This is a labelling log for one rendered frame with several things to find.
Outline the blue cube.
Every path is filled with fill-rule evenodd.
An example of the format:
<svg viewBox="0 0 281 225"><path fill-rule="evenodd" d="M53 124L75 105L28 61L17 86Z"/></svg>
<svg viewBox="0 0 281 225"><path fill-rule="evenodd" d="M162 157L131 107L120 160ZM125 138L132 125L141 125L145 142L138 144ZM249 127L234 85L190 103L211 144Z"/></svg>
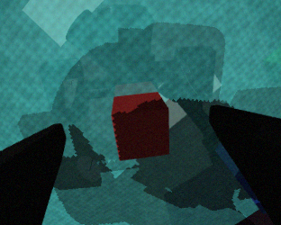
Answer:
<svg viewBox="0 0 281 225"><path fill-rule="evenodd" d="M235 175L235 178L238 179L242 188L246 190L246 193L249 193L249 196L252 197L252 201L257 205L258 210L261 211L262 214L266 214L265 208L262 207L258 197L254 194L252 188L250 188L249 183L247 183L246 178L243 177L242 172L239 171L238 174Z"/></svg>

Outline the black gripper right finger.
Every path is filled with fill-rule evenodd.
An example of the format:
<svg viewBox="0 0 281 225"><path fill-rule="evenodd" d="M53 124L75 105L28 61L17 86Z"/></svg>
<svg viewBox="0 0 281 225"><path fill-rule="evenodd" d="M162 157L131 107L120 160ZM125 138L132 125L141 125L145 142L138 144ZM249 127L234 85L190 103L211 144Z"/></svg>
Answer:
<svg viewBox="0 0 281 225"><path fill-rule="evenodd" d="M211 105L210 124L272 224L281 225L281 119Z"/></svg>

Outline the red block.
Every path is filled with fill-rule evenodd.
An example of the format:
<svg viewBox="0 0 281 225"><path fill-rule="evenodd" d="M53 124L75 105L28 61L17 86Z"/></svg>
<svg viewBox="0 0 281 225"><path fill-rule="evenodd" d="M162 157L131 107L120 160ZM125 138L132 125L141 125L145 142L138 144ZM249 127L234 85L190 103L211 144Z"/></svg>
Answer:
<svg viewBox="0 0 281 225"><path fill-rule="evenodd" d="M168 156L169 108L159 91L115 95L111 116L119 161Z"/></svg>

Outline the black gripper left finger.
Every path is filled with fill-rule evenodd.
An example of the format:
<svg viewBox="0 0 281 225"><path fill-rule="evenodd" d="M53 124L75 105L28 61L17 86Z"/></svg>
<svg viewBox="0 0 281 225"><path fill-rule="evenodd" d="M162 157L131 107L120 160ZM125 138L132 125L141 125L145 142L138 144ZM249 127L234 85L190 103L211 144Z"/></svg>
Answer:
<svg viewBox="0 0 281 225"><path fill-rule="evenodd" d="M0 150L0 225L42 224L65 140L57 123Z"/></svg>

